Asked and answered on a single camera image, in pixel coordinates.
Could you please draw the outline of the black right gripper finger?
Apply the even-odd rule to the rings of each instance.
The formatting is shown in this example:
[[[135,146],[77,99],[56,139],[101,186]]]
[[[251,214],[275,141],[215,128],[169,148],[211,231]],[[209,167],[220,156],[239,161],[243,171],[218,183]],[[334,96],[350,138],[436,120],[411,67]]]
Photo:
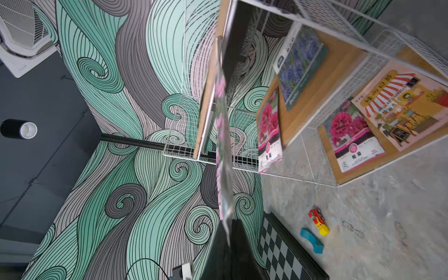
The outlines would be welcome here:
[[[227,237],[223,224],[215,234],[202,280],[265,280],[266,272],[258,265],[241,220],[233,220]]]

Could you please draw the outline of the purple flower seed bag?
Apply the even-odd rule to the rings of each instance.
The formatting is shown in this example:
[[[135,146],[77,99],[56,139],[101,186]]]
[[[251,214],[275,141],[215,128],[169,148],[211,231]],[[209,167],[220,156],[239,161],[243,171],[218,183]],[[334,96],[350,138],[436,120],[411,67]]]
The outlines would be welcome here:
[[[215,78],[213,84],[213,97],[215,102],[215,115],[217,125],[217,188],[219,216],[224,227],[227,243],[231,243],[231,227],[234,212],[232,187],[232,151],[228,108],[226,101],[226,78],[222,67],[221,36],[215,39],[217,61],[215,63]]]

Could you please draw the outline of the pink flower seed bag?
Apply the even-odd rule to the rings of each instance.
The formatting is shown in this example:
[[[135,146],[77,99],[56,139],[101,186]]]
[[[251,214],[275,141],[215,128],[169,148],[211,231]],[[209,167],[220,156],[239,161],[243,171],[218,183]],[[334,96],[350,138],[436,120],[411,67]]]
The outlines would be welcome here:
[[[339,169],[347,173],[385,154],[364,115],[346,100],[323,123]]]
[[[269,95],[256,117],[259,150],[259,173],[282,160],[282,142],[278,117],[279,87]]]

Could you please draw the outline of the lavender blue seed bag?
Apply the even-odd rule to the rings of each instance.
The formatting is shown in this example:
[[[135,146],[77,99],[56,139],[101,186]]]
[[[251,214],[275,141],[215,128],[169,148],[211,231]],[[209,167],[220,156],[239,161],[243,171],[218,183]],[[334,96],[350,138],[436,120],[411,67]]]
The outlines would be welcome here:
[[[299,22],[292,24],[273,64],[288,111],[292,110],[328,53],[329,49],[312,28]]]

